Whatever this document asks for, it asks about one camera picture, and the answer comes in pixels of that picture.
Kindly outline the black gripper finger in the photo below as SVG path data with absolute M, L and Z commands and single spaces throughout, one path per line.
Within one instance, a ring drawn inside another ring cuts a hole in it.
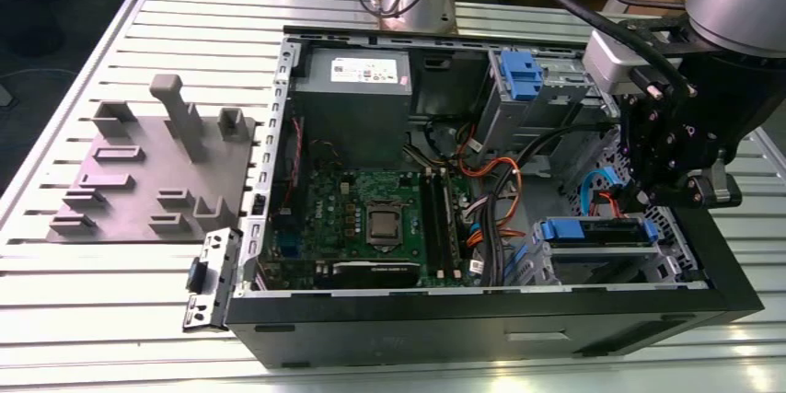
M 743 204 L 743 191 L 736 177 L 711 169 L 700 174 L 683 176 L 673 183 L 660 183 L 648 191 L 655 206 L 685 208 L 729 208 Z
M 672 96 L 663 91 L 620 98 L 621 153 L 628 159 L 625 204 L 676 204 L 680 186 L 671 167 L 676 135 L 669 129 Z

